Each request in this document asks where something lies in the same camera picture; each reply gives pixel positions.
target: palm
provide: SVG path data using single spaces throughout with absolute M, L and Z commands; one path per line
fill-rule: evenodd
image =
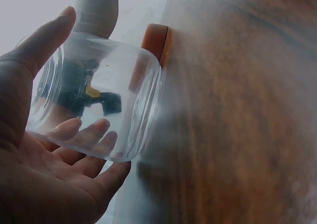
M 107 123 L 99 122 L 99 126 L 107 128 Z M 91 126 L 82 132 L 92 132 L 93 128 L 96 129 Z M 94 132 L 90 138 L 97 139 L 102 133 Z M 111 134 L 114 133 L 109 133 L 99 144 L 111 146 L 115 141 Z M 14 203 L 10 206 L 13 210 L 24 209 L 23 213 L 13 211 L 15 216 L 21 218 L 16 220 L 18 223 L 27 220 L 43 222 L 45 219 L 52 223 L 95 222 L 105 212 L 117 187 L 123 183 L 116 172 L 109 170 L 94 179 L 102 169 L 104 160 L 83 158 L 78 152 L 35 138 L 27 132 L 17 150 L 17 157 L 17 162 L 12 164 L 16 171 L 15 183 L 19 184 L 16 189 L 28 190 L 23 199 L 37 200 L 35 205 L 26 205 L 16 198 L 12 199 Z M 120 168 L 128 171 L 128 166 Z
M 113 164 L 25 132 L 32 78 L 69 35 L 73 8 L 0 57 L 0 223 L 94 223 L 129 173 L 130 163 Z M 48 136 L 110 152 L 116 134 L 100 120 L 78 132 L 77 118 Z

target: wooden surface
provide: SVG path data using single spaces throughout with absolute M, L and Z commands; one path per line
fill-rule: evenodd
M 169 0 L 149 142 L 116 224 L 317 221 L 317 0 Z

